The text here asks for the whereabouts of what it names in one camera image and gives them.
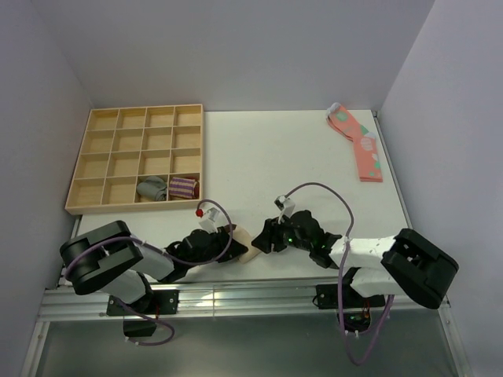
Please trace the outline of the cream and brown sock pair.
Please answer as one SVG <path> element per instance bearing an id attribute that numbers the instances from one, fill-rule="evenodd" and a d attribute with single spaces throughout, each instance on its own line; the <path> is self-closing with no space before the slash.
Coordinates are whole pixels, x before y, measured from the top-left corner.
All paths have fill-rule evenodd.
<path id="1" fill-rule="evenodd" d="M 233 240 L 246 248 L 246 251 L 237 258 L 241 264 L 250 262 L 261 253 L 258 248 L 252 246 L 250 233 L 240 225 L 233 225 Z"/>

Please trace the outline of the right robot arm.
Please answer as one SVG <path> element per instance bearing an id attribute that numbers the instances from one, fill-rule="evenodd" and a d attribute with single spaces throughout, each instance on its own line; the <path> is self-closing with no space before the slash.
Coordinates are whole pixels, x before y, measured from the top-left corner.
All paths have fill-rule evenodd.
<path id="1" fill-rule="evenodd" d="M 346 307 L 365 298 L 406 295 L 420 306 L 438 309 L 459 270 L 452 257 L 413 229 L 349 239 L 323 230 L 308 210 L 265 220 L 251 244 L 266 254 L 294 247 L 324 269 L 342 270 L 340 297 Z"/>

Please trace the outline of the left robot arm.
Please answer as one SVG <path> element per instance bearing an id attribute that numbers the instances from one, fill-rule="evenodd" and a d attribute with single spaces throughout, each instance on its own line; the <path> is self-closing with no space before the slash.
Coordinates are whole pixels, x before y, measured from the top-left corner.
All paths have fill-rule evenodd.
<path id="1" fill-rule="evenodd" d="M 236 225 L 214 232 L 195 229 L 182 240 L 158 249 L 133 235 L 124 221 L 113 221 L 60 247 L 65 278 L 77 295 L 102 291 L 115 306 L 124 303 L 134 313 L 147 313 L 158 304 L 147 280 L 171 284 L 196 266 L 223 263 L 249 252 Z"/>

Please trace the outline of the purple striped rolled sock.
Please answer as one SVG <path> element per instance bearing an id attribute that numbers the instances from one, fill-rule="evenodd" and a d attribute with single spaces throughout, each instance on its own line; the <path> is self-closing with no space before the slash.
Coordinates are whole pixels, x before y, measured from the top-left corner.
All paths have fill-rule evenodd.
<path id="1" fill-rule="evenodd" d="M 178 199 L 198 199 L 200 183 L 195 178 L 172 177 L 167 186 L 170 197 Z"/>

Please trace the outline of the grey rolled sock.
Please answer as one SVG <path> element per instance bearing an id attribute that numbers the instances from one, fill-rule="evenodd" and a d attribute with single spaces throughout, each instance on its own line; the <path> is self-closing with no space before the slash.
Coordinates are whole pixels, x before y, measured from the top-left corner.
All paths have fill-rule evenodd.
<path id="1" fill-rule="evenodd" d="M 137 184 L 136 192 L 148 200 L 159 202 L 167 199 L 167 183 L 157 176 L 149 176 Z"/>

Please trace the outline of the wooden compartment tray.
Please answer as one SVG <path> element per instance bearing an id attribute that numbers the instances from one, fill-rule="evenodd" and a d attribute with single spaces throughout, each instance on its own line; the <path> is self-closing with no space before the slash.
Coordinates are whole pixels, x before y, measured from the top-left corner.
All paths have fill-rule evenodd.
<path id="1" fill-rule="evenodd" d="M 151 201 L 136 192 L 149 176 L 195 178 L 198 199 Z M 90 111 L 65 209 L 70 214 L 195 207 L 204 191 L 204 107 L 176 104 Z"/>

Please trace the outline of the pink patterned sock pair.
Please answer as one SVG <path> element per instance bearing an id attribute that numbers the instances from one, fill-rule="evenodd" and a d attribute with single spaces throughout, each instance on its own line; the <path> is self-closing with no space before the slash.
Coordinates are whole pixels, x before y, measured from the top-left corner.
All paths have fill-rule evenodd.
<path id="1" fill-rule="evenodd" d="M 382 182 L 376 135 L 363 126 L 343 105 L 333 103 L 326 112 L 328 125 L 352 143 L 360 181 Z"/>

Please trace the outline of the aluminium front rail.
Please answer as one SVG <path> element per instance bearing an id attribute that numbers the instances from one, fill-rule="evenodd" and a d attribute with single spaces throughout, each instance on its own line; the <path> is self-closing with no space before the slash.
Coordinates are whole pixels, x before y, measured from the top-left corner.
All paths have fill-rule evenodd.
<path id="1" fill-rule="evenodd" d="M 315 288 L 333 278 L 263 280 L 229 283 L 155 284 L 155 291 L 178 291 L 174 318 L 240 317 L 315 313 Z M 36 317 L 38 322 L 111 320 L 108 295 L 76 295 L 71 287 L 48 290 Z"/>

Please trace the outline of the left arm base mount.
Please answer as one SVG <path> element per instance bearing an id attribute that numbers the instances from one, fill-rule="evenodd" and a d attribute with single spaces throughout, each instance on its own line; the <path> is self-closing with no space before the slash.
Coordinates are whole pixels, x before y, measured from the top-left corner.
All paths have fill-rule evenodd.
<path id="1" fill-rule="evenodd" d="M 106 316 L 123 318 L 123 335 L 127 342 L 144 347 L 161 346 L 174 338 L 175 329 L 160 317 L 176 314 L 178 299 L 178 290 L 154 290 L 132 304 L 110 296 Z M 161 328 L 168 330 L 168 336 L 163 340 L 149 340 Z"/>

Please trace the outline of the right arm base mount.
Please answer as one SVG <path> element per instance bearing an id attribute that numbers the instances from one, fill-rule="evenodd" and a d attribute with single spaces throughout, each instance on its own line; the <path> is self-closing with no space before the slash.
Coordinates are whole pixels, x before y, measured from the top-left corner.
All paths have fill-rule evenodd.
<path id="1" fill-rule="evenodd" d="M 316 294 L 312 303 L 319 310 L 339 309 L 337 284 L 319 284 L 315 287 Z M 349 286 L 342 288 L 343 321 L 348 332 L 368 331 L 373 322 L 371 309 L 384 308 L 386 300 L 383 295 L 370 298 L 362 297 Z"/>

